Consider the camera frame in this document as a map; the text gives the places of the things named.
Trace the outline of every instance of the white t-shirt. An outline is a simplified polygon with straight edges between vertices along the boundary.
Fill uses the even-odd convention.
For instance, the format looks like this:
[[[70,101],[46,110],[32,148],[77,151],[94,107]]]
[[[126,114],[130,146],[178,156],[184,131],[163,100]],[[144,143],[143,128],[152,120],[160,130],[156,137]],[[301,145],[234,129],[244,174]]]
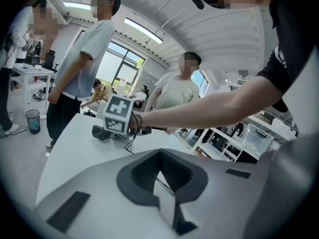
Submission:
[[[31,24],[33,24],[33,10],[31,6],[23,8],[14,18],[11,23],[8,33],[11,33],[13,44],[8,52],[1,49],[0,51],[0,66],[13,68],[16,55],[19,48],[23,48],[26,44],[23,36],[27,33]]]
[[[192,80],[183,80],[176,73],[165,74],[155,86],[161,90],[155,109],[166,109],[198,99],[199,88]]]
[[[55,84],[59,83],[80,52],[90,55],[91,61],[64,88],[62,91],[64,95],[72,99],[77,98],[79,101],[86,100],[90,96],[101,60],[111,42],[113,33],[114,27],[112,21],[101,20],[89,27],[76,40],[57,73]]]
[[[134,99],[134,100],[143,100],[143,101],[145,101],[145,100],[146,100],[146,97],[147,97],[147,95],[146,95],[145,93],[143,93],[143,92],[137,92],[137,93],[136,93],[136,97],[134,97],[133,99]]]

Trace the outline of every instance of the gray t-shirt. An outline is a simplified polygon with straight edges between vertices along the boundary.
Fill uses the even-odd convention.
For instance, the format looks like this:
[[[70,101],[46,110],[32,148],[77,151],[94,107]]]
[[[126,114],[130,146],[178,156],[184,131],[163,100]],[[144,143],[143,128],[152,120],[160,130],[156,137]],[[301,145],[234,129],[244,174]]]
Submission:
[[[183,80],[176,73],[165,74],[155,86],[161,90],[155,109],[166,109],[198,99],[199,88],[192,80]]]
[[[86,66],[69,82],[62,94],[77,98],[80,101],[90,96],[92,86],[99,70],[101,60],[110,44],[114,33],[111,20],[101,20],[89,27],[73,44],[66,55],[55,78],[57,84],[69,66],[77,59],[80,52],[85,52],[91,56]]]

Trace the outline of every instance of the cable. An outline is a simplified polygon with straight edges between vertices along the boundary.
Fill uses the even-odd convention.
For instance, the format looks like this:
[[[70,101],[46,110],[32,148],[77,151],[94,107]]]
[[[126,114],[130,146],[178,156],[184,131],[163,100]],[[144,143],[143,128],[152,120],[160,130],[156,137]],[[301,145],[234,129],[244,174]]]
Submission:
[[[168,192],[170,192],[172,195],[175,196],[175,193],[173,192],[173,190],[168,185],[166,185],[164,182],[162,182],[158,178],[156,178],[156,180],[162,185],[162,187],[164,187]]]
[[[16,135],[16,134],[19,134],[19,133],[25,132],[25,131],[27,131],[27,130],[29,130],[29,128],[27,128],[27,129],[25,129],[25,130],[22,130],[22,131],[19,131],[19,132],[17,132],[17,133],[11,133],[11,134],[8,134],[8,135],[5,135],[5,136],[2,136],[2,137],[0,137],[0,138],[5,138],[5,137],[8,137],[8,136],[10,136],[10,135]]]
[[[130,152],[131,154],[134,154],[133,151],[132,151],[132,148],[133,148],[133,141],[135,140],[136,136],[138,135],[138,132],[140,131],[141,129],[141,126],[142,126],[142,117],[140,115],[140,119],[141,119],[141,124],[139,125],[139,122],[138,122],[138,119],[136,118],[135,114],[133,113],[132,111],[132,115],[136,121],[136,125],[137,125],[137,128],[134,132],[134,136],[133,136],[133,139],[127,144],[124,146],[124,149],[127,150],[128,152]]]

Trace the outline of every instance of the trash can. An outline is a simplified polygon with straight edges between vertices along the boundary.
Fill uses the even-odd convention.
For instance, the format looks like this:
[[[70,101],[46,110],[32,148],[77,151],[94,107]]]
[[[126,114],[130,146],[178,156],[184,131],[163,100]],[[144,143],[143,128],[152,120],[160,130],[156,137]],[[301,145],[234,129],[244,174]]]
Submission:
[[[29,110],[25,113],[30,133],[37,134],[40,132],[40,112],[38,110]]]

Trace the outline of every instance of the yellow shirt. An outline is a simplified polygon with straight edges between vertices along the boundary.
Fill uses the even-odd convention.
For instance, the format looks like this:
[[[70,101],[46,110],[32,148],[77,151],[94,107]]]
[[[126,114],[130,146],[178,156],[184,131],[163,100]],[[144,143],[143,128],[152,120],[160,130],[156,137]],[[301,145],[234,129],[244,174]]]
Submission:
[[[91,99],[95,99],[97,97],[103,98],[104,100],[109,100],[111,94],[113,93],[111,86],[106,85],[102,86],[102,88],[99,91],[94,91]]]

